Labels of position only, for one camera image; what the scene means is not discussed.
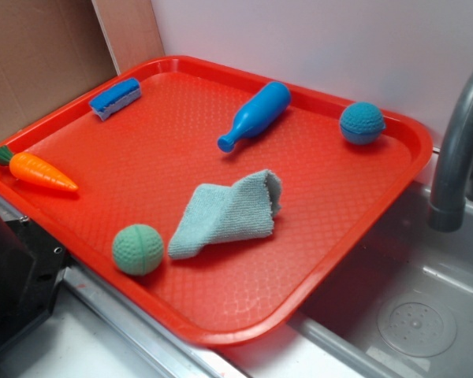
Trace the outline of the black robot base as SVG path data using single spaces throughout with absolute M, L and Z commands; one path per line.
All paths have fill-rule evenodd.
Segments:
M 0 215 L 0 353 L 53 313 L 66 248 L 28 218 Z

